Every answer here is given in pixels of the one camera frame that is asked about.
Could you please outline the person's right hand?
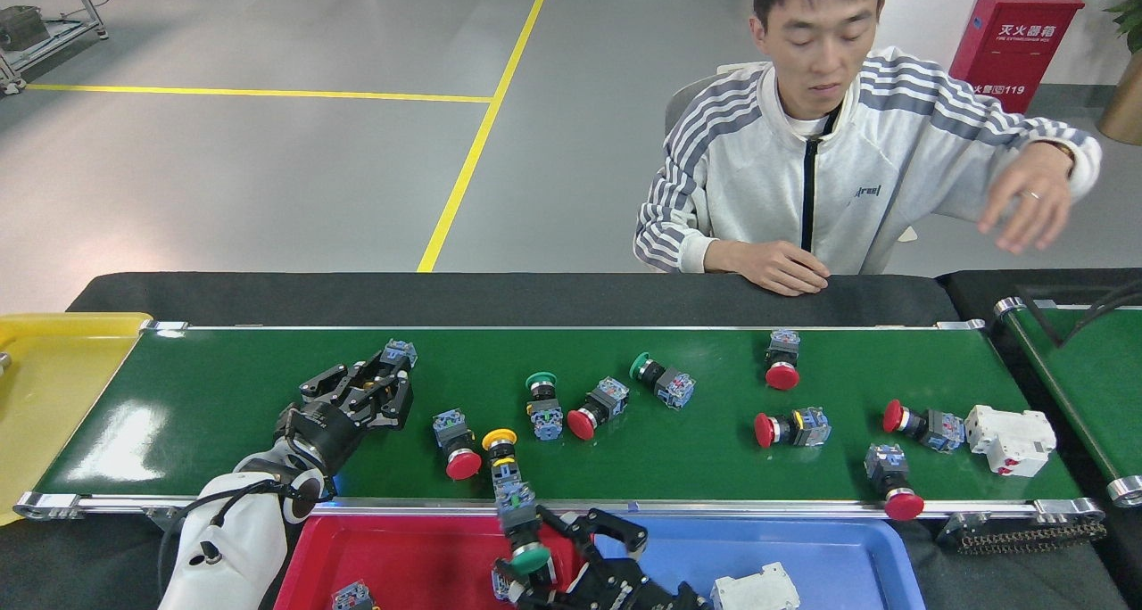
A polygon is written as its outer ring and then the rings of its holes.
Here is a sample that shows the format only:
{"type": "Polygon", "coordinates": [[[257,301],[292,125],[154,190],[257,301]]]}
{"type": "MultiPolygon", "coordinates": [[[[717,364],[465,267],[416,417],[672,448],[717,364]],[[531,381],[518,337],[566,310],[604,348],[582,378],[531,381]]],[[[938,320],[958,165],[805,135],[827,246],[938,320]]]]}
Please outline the person's right hand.
{"type": "Polygon", "coordinates": [[[767,292],[786,297],[822,292],[831,276],[815,255],[787,241],[745,243],[739,273],[767,292]]]}

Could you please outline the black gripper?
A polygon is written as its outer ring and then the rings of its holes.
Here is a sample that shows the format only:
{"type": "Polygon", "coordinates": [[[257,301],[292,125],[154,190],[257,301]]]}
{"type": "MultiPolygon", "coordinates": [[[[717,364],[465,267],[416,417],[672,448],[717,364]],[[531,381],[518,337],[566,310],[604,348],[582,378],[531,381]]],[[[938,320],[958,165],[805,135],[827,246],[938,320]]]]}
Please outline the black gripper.
{"type": "Polygon", "coordinates": [[[354,366],[333,366],[301,383],[301,401],[325,398],[333,404],[290,404],[278,416],[275,438],[288,436],[311,448],[325,477],[335,476],[360,446],[365,430],[402,430],[413,393],[407,374],[378,353],[354,366]]]}
{"type": "Polygon", "coordinates": [[[648,530],[608,511],[589,508],[584,514],[562,515],[562,533],[576,546],[587,563],[566,576],[546,581],[540,568],[522,573],[516,565],[497,563],[496,595],[517,609],[711,609],[709,599],[699,595],[686,581],[669,593],[643,572],[641,557],[648,545],[648,530]],[[621,541],[625,557],[633,561],[602,561],[596,533],[621,541]]]}

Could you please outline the person's left hand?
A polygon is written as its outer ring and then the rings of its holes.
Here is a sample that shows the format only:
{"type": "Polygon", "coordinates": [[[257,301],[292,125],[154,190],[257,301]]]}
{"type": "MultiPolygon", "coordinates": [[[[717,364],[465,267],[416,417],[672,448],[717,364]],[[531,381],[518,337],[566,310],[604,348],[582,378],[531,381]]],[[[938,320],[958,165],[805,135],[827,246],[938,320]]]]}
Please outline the person's left hand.
{"type": "Polygon", "coordinates": [[[1051,143],[1027,145],[991,184],[979,231],[986,235],[1000,223],[996,246],[1014,255],[1030,247],[1046,249],[1069,219],[1072,164],[1072,156],[1051,143]]]}

